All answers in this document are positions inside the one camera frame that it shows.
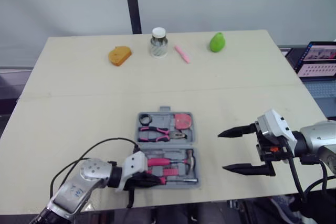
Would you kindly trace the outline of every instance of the white table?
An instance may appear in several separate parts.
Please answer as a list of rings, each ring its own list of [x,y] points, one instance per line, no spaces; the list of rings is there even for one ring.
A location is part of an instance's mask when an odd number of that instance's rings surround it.
[[[168,34],[169,55],[160,60],[148,53],[150,35],[49,38],[0,139],[0,214],[39,212],[61,168],[102,139],[134,138],[137,113],[161,105],[193,113],[202,185],[136,190],[135,207],[295,193],[283,162],[274,163],[276,177],[223,170],[223,165],[261,162],[255,135],[217,134],[252,123],[270,108],[293,130],[325,117],[265,30],[224,32],[226,47],[216,54],[206,48],[213,35]],[[191,64],[173,50],[175,44],[190,55]],[[131,47],[133,55],[116,67],[107,54],[120,45]],[[88,156],[121,164],[132,148],[110,142]],[[321,178],[319,166],[296,164],[304,188]],[[124,208],[127,196],[98,189],[90,207]]]

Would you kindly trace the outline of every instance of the gray tool case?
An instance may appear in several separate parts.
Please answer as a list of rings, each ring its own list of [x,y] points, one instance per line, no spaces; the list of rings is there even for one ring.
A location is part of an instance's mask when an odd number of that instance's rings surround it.
[[[192,124],[188,129],[177,130],[175,128],[175,115],[187,114],[192,119]],[[147,117],[144,118],[145,124],[141,124],[141,116],[149,115],[151,120]],[[148,158],[150,164],[151,158],[165,158],[171,159],[176,163],[170,163],[164,166],[149,166],[148,170],[151,174],[159,177],[166,178],[166,184],[155,186],[158,189],[189,189],[199,187],[201,184],[199,175],[199,155],[197,150],[193,147],[195,143],[195,122],[192,113],[190,112],[172,112],[169,106],[161,106],[159,112],[140,112],[138,114],[136,125],[135,139],[139,142],[141,151],[143,151]],[[170,132],[180,132],[185,134],[185,138],[173,139],[167,142],[142,142],[144,139],[157,139],[164,137],[164,133],[156,131],[141,131],[142,127],[157,127],[166,128]],[[188,153],[193,153],[194,167],[190,169],[189,164],[185,164]],[[196,182],[180,182],[169,181],[174,179],[197,179]]]

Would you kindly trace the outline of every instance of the laptop screen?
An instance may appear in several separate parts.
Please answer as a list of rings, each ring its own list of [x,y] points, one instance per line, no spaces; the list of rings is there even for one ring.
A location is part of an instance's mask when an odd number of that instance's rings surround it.
[[[309,43],[295,71],[301,78],[336,77],[336,42]]]

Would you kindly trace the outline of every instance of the white lid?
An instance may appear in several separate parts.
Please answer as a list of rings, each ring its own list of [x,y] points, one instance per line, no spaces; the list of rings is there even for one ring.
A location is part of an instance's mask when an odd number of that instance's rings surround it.
[[[155,27],[152,30],[152,35],[153,37],[158,38],[158,39],[163,38],[166,36],[166,29],[162,27]]]

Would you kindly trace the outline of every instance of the green pear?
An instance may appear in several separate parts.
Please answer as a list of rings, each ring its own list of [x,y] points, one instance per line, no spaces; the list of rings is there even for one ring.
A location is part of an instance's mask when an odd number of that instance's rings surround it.
[[[219,52],[225,46],[225,39],[222,33],[216,35],[210,41],[210,50],[212,52]]]

